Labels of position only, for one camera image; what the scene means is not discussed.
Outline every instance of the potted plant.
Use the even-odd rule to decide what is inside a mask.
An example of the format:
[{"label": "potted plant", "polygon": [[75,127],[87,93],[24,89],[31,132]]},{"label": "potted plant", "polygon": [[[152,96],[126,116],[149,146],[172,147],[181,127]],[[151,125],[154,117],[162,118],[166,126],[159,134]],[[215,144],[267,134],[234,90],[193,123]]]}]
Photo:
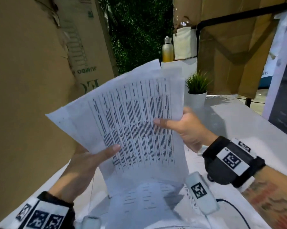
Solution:
[{"label": "potted plant", "polygon": [[189,91],[185,94],[185,106],[189,106],[192,109],[199,109],[204,106],[207,86],[210,83],[206,73],[195,72],[186,80],[186,86]]}]

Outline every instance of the white plant pot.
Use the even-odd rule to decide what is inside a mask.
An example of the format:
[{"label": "white plant pot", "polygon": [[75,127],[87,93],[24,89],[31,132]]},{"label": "white plant pot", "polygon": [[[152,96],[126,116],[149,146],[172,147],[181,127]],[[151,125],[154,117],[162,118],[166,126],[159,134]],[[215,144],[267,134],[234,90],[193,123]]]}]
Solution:
[{"label": "white plant pot", "polygon": [[187,92],[184,96],[184,106],[188,106],[193,110],[203,108],[206,96],[207,92],[199,95],[193,95]]}]

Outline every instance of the foliage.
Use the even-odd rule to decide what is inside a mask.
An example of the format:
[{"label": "foliage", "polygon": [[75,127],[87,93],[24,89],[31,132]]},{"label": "foliage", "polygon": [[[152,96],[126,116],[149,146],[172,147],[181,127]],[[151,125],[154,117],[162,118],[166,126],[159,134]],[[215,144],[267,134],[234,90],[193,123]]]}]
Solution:
[{"label": "foliage", "polygon": [[189,94],[203,94],[207,91],[207,86],[210,80],[206,77],[206,73],[202,74],[200,71],[193,73],[187,80],[187,87]]},{"label": "foliage", "polygon": [[172,37],[172,0],[99,0],[108,17],[119,73],[161,58],[166,36]]}]

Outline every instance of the white handheld device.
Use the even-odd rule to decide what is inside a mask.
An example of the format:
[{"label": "white handheld device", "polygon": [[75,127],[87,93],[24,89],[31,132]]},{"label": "white handheld device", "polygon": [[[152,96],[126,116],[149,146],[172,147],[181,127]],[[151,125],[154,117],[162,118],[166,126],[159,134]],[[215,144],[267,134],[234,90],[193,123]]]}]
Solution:
[{"label": "white handheld device", "polygon": [[219,205],[209,190],[206,182],[199,172],[194,172],[186,178],[186,186],[195,203],[204,215],[209,215],[219,210]]}]

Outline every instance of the stack of papers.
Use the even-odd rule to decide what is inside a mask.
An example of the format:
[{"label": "stack of papers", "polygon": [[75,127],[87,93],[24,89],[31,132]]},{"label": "stack of papers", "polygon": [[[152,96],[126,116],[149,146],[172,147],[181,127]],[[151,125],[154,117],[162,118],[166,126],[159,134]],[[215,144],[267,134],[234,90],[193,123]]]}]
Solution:
[{"label": "stack of papers", "polygon": [[[113,196],[107,228],[198,226],[193,216],[200,212],[191,207],[189,194],[181,193],[189,174],[183,140],[153,124],[155,118],[182,117],[181,72],[181,68],[161,69],[154,60],[47,115],[92,154],[121,145],[99,166]],[[184,209],[182,216],[175,211],[177,206]]]}]

